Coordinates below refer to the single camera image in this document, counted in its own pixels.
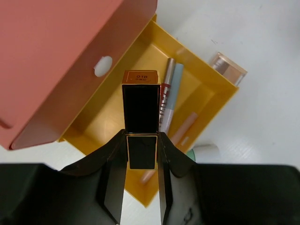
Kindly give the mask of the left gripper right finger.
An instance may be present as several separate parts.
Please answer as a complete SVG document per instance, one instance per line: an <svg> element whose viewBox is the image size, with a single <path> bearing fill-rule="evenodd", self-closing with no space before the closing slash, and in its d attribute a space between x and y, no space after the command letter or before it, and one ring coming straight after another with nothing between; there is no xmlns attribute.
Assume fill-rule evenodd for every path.
<svg viewBox="0 0 300 225"><path fill-rule="evenodd" d="M300 173L289 165L198 164L158 136L164 225L297 225Z"/></svg>

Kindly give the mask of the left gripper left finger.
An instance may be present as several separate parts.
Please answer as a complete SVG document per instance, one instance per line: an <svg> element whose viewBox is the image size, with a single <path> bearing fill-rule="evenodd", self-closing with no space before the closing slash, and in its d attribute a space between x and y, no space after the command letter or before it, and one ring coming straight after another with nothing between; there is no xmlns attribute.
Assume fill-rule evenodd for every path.
<svg viewBox="0 0 300 225"><path fill-rule="evenodd" d="M127 169L125 131L62 170L1 164L3 225L116 225Z"/></svg>

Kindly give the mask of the pink concealer stick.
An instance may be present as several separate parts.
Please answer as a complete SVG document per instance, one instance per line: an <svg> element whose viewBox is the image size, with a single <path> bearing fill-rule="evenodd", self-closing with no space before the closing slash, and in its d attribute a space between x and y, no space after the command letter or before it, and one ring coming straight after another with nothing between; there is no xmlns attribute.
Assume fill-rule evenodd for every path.
<svg viewBox="0 0 300 225"><path fill-rule="evenodd" d="M198 114L195 112L192 112L187 119L182 123L182 125L179 127L179 129L175 132L175 134L171 137L171 142L174 145L177 145L177 143L181 140L181 138L184 136L184 134L190 129L190 127L194 124L196 119L198 118ZM140 179L140 182L142 184L146 184L150 178L155 173L154 170L146 171L143 176Z"/></svg>

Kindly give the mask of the black gold lipstick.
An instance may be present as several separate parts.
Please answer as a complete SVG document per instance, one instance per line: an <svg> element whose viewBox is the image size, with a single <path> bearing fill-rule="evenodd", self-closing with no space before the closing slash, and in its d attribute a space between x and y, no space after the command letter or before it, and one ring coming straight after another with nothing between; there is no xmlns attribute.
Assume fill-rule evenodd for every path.
<svg viewBox="0 0 300 225"><path fill-rule="evenodd" d="M129 168L155 170L161 85L156 70L126 70L122 80Z"/></svg>

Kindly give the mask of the light blue eyeliner pencil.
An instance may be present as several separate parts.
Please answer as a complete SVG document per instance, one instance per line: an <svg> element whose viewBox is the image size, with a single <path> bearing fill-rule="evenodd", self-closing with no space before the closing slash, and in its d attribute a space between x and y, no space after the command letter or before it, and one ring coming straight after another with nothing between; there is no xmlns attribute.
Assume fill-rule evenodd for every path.
<svg viewBox="0 0 300 225"><path fill-rule="evenodd" d="M181 78L182 78L182 74L183 74L183 68L184 65L177 63L175 65L175 70L174 70L174 74L173 74L173 79L172 79L172 83L171 83L171 89L169 92L169 97L168 97L168 101L167 101L167 106L166 106L166 129L165 129L165 133L168 134L171 122L172 122L172 118L173 118L173 113L174 113L174 109L175 109L175 105L176 105L176 101L177 101L177 96L178 96L178 92L179 92L179 87L180 87L180 83L181 83Z"/></svg>

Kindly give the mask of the red lip gloss tube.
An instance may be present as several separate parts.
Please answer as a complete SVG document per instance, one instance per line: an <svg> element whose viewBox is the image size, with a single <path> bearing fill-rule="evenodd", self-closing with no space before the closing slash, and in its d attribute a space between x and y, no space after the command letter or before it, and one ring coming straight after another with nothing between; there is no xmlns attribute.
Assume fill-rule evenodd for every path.
<svg viewBox="0 0 300 225"><path fill-rule="evenodd" d="M166 106L169 97L169 92L171 89L171 83L174 74L176 61L173 58L169 58L165 70L164 82L161 84L161 94L160 94L160 108L159 108L159 131L165 133L166 129Z"/></svg>

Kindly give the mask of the three-drawer organizer box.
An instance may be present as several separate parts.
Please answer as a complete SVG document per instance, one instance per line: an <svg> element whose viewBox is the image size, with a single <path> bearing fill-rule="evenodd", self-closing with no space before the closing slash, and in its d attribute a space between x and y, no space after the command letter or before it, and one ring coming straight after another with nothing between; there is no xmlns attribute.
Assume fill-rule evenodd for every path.
<svg viewBox="0 0 300 225"><path fill-rule="evenodd" d="M155 0L1 1L1 146L59 139L156 9Z"/></svg>

